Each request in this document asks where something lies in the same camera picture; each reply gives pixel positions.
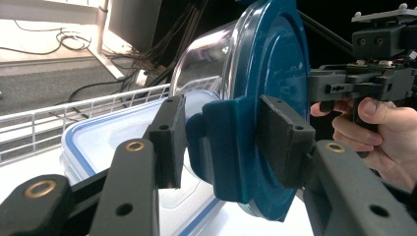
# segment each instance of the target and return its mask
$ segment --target human hand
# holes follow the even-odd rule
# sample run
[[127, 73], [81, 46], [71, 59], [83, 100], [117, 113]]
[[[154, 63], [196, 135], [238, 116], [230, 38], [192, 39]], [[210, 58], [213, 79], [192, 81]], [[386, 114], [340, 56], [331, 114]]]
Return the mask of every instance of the human hand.
[[[417, 112], [409, 107], [396, 107], [370, 97], [358, 106], [359, 117], [366, 123], [378, 124], [372, 132], [351, 122], [353, 100], [340, 100], [334, 110], [342, 114], [332, 121], [333, 138], [353, 147], [369, 151], [364, 162], [394, 183], [413, 189], [417, 183]], [[312, 106], [313, 116], [324, 116], [320, 104]]]

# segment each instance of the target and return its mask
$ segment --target cable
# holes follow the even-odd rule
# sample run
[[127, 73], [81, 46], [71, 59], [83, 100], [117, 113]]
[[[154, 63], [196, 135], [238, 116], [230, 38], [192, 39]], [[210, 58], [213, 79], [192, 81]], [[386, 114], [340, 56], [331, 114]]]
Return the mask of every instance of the cable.
[[134, 60], [132, 62], [131, 68], [129, 69], [128, 73], [126, 74], [127, 75], [126, 80], [124, 80], [124, 82], [122, 83], [122, 87], [120, 88], [119, 92], [123, 92], [123, 90], [125, 88], [129, 88], [130, 85], [132, 84], [132, 82], [135, 78], [135, 75], [138, 73], [138, 69], [141, 68], [141, 63], [139, 63], [135, 68], [133, 68], [133, 66], [136, 64], [136, 62], [137, 62], [136, 60]]
[[324, 39], [330, 41], [335, 46], [353, 57], [353, 46], [350, 42], [346, 41], [344, 38], [340, 37], [330, 29], [311, 19], [303, 12], [298, 11], [298, 13], [300, 14], [300, 17], [307, 28], [322, 36]]
[[62, 28], [57, 28], [57, 29], [24, 29], [21, 26], [19, 26], [18, 22], [16, 20], [13, 20], [16, 24], [16, 26], [18, 26], [19, 29], [24, 30], [24, 31], [57, 31], [57, 30], [62, 30]]
[[104, 42], [103, 42], [103, 46], [107, 47], [108, 50], [102, 49], [103, 51], [106, 51], [107, 53], [109, 53], [110, 55], [106, 55], [106, 56], [111, 56], [111, 55], [119, 55], [119, 56], [130, 56], [131, 54], [125, 54], [125, 53], [119, 53], [114, 51], [113, 49], [111, 49], [109, 46], [107, 46]]
[[137, 66], [137, 67], [133, 67], [135, 65], [135, 61], [132, 63], [132, 67], [131, 67], [131, 69], [133, 69], [133, 72], [131, 73], [130, 71], [127, 73], [127, 76], [126, 76], [126, 78], [125, 79], [123, 79], [123, 80], [120, 80], [120, 81], [115, 81], [115, 82], [102, 82], [102, 83], [95, 83], [95, 84], [91, 84], [91, 85], [87, 85], [87, 86], [83, 86], [83, 87], [81, 87], [81, 88], [78, 88], [78, 89], [76, 89], [75, 91], [73, 91], [72, 93], [71, 93], [71, 95], [69, 96], [69, 98], [68, 98], [68, 102], [73, 102], [74, 101], [74, 98], [77, 96], [77, 94], [80, 92], [80, 91], [82, 91], [83, 89], [87, 89], [87, 88], [91, 88], [91, 87], [96, 87], [96, 86], [105, 86], [105, 85], [114, 85], [114, 84], [118, 84], [118, 83], [122, 83], [122, 87], [124, 86], [124, 84], [128, 81], [128, 80], [130, 80], [130, 79], [132, 79], [133, 78], [133, 76], [135, 75], [135, 73], [137, 72], [137, 70], [138, 70], [138, 68], [139, 68], [139, 66]]
[[117, 57], [113, 57], [113, 58], [111, 58], [110, 59], [110, 61], [116, 66], [116, 67], [118, 67], [118, 68], [120, 68], [120, 69], [124, 69], [124, 70], [129, 70], [129, 69], [132, 69], [132, 66], [131, 67], [123, 67], [123, 66], [121, 66], [120, 64], [117, 64], [116, 62], [115, 62], [115, 60], [116, 59], [121, 59], [121, 58], [129, 58], [129, 59], [132, 59], [133, 61], [135, 61], [135, 59], [134, 58], [132, 58], [132, 57], [126, 57], [126, 56], [117, 56]]
[[177, 33], [178, 30], [184, 25], [185, 21], [188, 19], [193, 9], [195, 9], [195, 5], [189, 4], [187, 9], [177, 19], [174, 26], [159, 41], [159, 43], [157, 43], [155, 46], [153, 46], [152, 48], [150, 48], [149, 50], [145, 52], [142, 52], [142, 53], [139, 51], [134, 52], [132, 56], [137, 59], [149, 59], [150, 61], [157, 59], [157, 57], [160, 56], [160, 54], [164, 52], [164, 49], [166, 48], [168, 42], [171, 40], [172, 36], [175, 35], [175, 33]]
[[[58, 103], [54, 104], [54, 106], [56, 106], [56, 105], [61, 105], [61, 104], [66, 104], [66, 103], [68, 103], [68, 101], [61, 101], [61, 102], [58, 102]], [[85, 119], [89, 119], [88, 115], [84, 114], [83, 112], [81, 112], [81, 110], [79, 110], [79, 109], [78, 109], [78, 108], [76, 108], [76, 107], [71, 107], [71, 108], [70, 108], [70, 110], [74, 110], [76, 113], [79, 113], [79, 114], [80, 114], [82, 117], [84, 117]], [[73, 119], [73, 118], [69, 118], [68, 116], [67, 116], [67, 117], [60, 116], [59, 114], [56, 114], [56, 113], [54, 113], [53, 111], [48, 112], [48, 113], [49, 113], [49, 115], [51, 115], [51, 116], [55, 116], [55, 117], [57, 117], [57, 118], [59, 118], [59, 119], [61, 119], [61, 120], [66, 119], [66, 120], [69, 120], [69, 121], [80, 122], [80, 120]]]
[[169, 64], [169, 66], [162, 74], [157, 76], [151, 83], [149, 83], [149, 87], [159, 85], [159, 83], [161, 83], [171, 72], [174, 71], [176, 64], [176, 61], [171, 62], [171, 64]]
[[[19, 29], [21, 30], [25, 30], [25, 31], [55, 31], [55, 30], [59, 30], [58, 34], [56, 34], [55, 38], [58, 41], [58, 46], [54, 49], [52, 49], [51, 51], [47, 51], [47, 52], [30, 52], [30, 51], [23, 51], [23, 50], [19, 50], [19, 49], [14, 49], [14, 48], [9, 48], [9, 47], [0, 47], [0, 49], [3, 50], [8, 50], [8, 51], [14, 51], [14, 52], [19, 52], [19, 53], [25, 53], [25, 54], [30, 54], [30, 55], [39, 55], [39, 56], [44, 56], [44, 55], [48, 55], [51, 53], [54, 53], [56, 51], [58, 51], [61, 46], [64, 46], [65, 48], [69, 49], [69, 50], [73, 50], [73, 51], [81, 51], [81, 50], [85, 50], [87, 48], [89, 48], [90, 44], [91, 44], [91, 39], [87, 40], [84, 37], [78, 36], [78, 35], [68, 35], [67, 33], [79, 33], [77, 31], [63, 31], [63, 28], [60, 29], [24, 29], [21, 26], [19, 26], [17, 21], [14, 21], [15, 24], [19, 27]], [[87, 42], [88, 44], [85, 45], [83, 43], [83, 45], [79, 48], [74, 48], [69, 46], [68, 44], [65, 43], [65, 40], [68, 39], [73, 39], [73, 40], [82, 40]]]

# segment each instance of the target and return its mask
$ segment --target container lid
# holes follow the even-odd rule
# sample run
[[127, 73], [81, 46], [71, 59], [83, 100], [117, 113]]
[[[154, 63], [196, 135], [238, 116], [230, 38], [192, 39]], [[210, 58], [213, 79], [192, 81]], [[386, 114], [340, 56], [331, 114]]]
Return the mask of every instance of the container lid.
[[[310, 104], [307, 100], [306, 77], [310, 66], [307, 40], [295, 1], [261, 0], [255, 2], [248, 7], [236, 23], [230, 43], [230, 54], [223, 67], [225, 70], [223, 75], [226, 76], [223, 77], [223, 81], [230, 83], [225, 85], [225, 88], [228, 89], [232, 100], [208, 104], [207, 116], [203, 113], [204, 119], [196, 116], [194, 125], [187, 123], [190, 131], [187, 135], [195, 134], [196, 137], [204, 133], [199, 131], [202, 124], [206, 125], [205, 129], [209, 129], [208, 133], [223, 126], [223, 129], [218, 129], [220, 135], [210, 140], [211, 147], [214, 147], [213, 142], [217, 142], [216, 139], [221, 140], [219, 143], [222, 144], [216, 146], [218, 149], [204, 153], [199, 150], [202, 148], [201, 143], [195, 142], [195, 149], [190, 151], [193, 156], [190, 157], [194, 159], [194, 163], [197, 163], [196, 172], [199, 172], [203, 179], [211, 181], [214, 190], [216, 186], [224, 185], [221, 183], [222, 180], [233, 178], [242, 182], [236, 184], [240, 186], [235, 188], [237, 189], [235, 192], [233, 188], [219, 188], [218, 192], [221, 192], [221, 195], [226, 198], [230, 196], [232, 200], [243, 200], [241, 207], [250, 214], [282, 221], [295, 196], [295, 190], [284, 189], [280, 186], [255, 144], [252, 147], [247, 146], [248, 141], [253, 138], [248, 134], [255, 134], [256, 131], [251, 126], [241, 124], [242, 122], [257, 124], [259, 97], [263, 94], [278, 97], [305, 119], [309, 117]], [[222, 111], [239, 115], [232, 118], [228, 115], [218, 116], [217, 114]], [[222, 137], [230, 139], [235, 137], [233, 134], [229, 136], [224, 134], [227, 130], [233, 131], [239, 137], [233, 142], [223, 140]], [[231, 147], [222, 149], [226, 144], [230, 144]], [[250, 148], [254, 150], [253, 156], [247, 154]], [[211, 166], [201, 164], [204, 160], [199, 162], [199, 158], [207, 156], [210, 156], [212, 163], [224, 162], [225, 154], [232, 151], [235, 153], [227, 158], [238, 158], [235, 163], [240, 166], [236, 167], [238, 169], [236, 176], [231, 176], [230, 169], [233, 167], [222, 168], [214, 164]]]

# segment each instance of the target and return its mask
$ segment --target white dish rack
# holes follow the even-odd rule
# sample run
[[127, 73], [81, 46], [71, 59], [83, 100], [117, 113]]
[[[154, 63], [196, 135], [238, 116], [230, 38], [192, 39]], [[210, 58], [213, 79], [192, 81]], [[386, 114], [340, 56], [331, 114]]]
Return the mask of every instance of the white dish rack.
[[169, 85], [0, 116], [0, 203], [39, 175], [65, 175], [61, 137], [67, 127], [169, 95]]
[[60, 145], [65, 129], [82, 120], [168, 96], [169, 85], [0, 116], [0, 167]]

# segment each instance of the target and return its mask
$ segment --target blue plastic lid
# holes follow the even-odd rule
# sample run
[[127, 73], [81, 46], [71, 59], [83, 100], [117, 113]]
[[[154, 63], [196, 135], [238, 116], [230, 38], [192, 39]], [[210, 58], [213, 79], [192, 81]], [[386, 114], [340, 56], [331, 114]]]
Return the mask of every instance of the blue plastic lid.
[[307, 41], [294, 0], [252, 4], [235, 26], [235, 48], [224, 68], [230, 100], [209, 103], [187, 123], [193, 170], [216, 196], [254, 215], [282, 221], [296, 190], [284, 189], [255, 145], [259, 97], [286, 101], [309, 117]]

